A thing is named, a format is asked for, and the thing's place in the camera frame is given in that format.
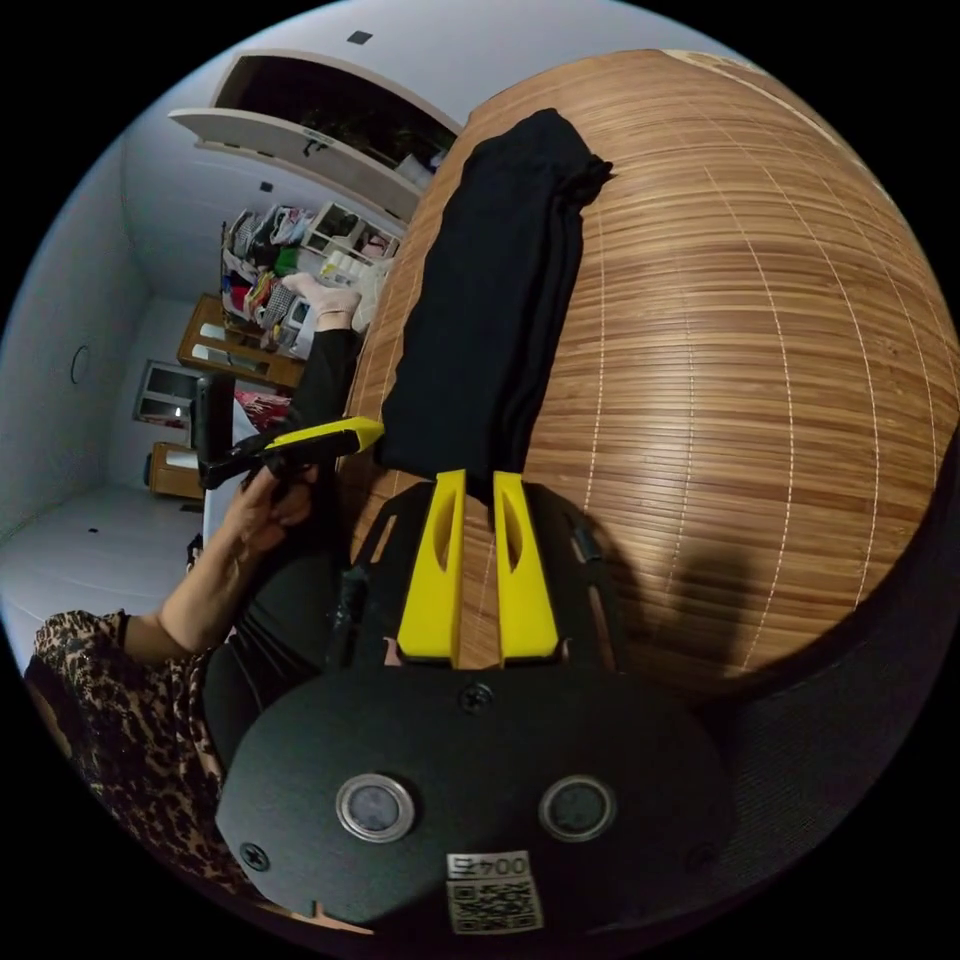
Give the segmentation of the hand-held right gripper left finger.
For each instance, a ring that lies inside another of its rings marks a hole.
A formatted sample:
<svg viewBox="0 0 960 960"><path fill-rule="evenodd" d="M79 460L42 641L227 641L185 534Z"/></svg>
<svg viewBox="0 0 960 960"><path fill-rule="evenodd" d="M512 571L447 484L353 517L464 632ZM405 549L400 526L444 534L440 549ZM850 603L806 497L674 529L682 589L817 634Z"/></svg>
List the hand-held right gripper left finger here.
<svg viewBox="0 0 960 960"><path fill-rule="evenodd" d="M442 472L430 489L400 625L398 655L455 666L459 653L467 476Z"/></svg>

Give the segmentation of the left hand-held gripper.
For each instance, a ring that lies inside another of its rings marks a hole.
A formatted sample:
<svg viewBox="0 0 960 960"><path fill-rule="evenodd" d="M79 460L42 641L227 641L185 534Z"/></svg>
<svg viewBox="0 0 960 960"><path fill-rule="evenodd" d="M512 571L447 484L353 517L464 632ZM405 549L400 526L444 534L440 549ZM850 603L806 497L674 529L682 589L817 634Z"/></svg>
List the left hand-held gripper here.
<svg viewBox="0 0 960 960"><path fill-rule="evenodd" d="M228 480L240 478L246 490L262 470L277 480L272 501L282 500L316 458L338 458L363 452L384 435L382 423L368 417L350 417L330 423L304 427L278 435L263 443L250 438L227 447L213 441L198 443L200 487L214 491Z"/></svg>

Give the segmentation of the person's left hand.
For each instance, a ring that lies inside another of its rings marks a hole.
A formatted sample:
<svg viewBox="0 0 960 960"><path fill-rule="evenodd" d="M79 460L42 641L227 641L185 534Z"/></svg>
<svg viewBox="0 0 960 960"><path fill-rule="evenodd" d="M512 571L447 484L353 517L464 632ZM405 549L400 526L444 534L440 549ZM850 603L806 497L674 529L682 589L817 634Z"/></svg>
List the person's left hand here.
<svg viewBox="0 0 960 960"><path fill-rule="evenodd" d="M267 466L241 485L222 524L228 568L243 571L277 547L312 512L318 468L281 479Z"/></svg>

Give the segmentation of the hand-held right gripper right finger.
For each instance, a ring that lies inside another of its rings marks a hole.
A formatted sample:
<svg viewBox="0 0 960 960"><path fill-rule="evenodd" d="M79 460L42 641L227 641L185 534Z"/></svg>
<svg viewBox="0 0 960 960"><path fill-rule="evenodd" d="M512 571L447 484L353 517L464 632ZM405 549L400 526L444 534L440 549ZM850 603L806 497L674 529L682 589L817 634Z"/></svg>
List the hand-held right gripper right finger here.
<svg viewBox="0 0 960 960"><path fill-rule="evenodd" d="M551 660L560 634L519 474L493 475L493 522L501 665Z"/></svg>

